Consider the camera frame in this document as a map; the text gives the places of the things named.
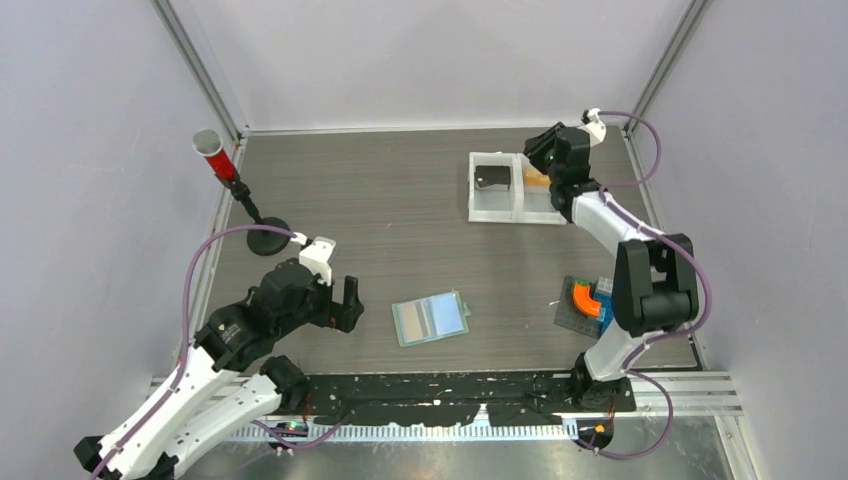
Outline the orange credit card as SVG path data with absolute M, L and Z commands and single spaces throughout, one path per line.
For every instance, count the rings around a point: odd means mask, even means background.
M 526 187 L 548 188 L 551 180 L 532 166 L 524 167 L 522 170 L 523 183 Z

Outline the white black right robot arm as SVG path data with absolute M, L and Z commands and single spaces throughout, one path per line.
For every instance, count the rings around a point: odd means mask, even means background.
M 570 372 L 572 400 L 589 411 L 621 392 L 628 368 L 650 345 L 700 310 L 691 240 L 646 226 L 592 177 L 591 150 L 605 130 L 599 120 L 579 127 L 556 123 L 526 140 L 523 150 L 531 166 L 550 179 L 553 208 L 615 257 L 614 320 Z

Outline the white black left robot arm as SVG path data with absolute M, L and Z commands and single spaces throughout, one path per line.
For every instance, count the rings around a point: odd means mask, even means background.
M 351 332 L 365 308 L 359 282 L 344 279 L 341 301 L 321 274 L 296 259 L 278 264 L 247 296 L 220 307 L 186 355 L 142 406 L 103 436 L 74 448 L 95 479 L 176 479 L 238 428 L 307 403 L 309 380 L 274 345 L 304 325 Z

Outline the green card holder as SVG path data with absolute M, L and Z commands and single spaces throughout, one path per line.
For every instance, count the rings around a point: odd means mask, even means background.
M 402 348 L 467 334 L 470 314 L 470 308 L 455 290 L 392 305 L 396 336 Z

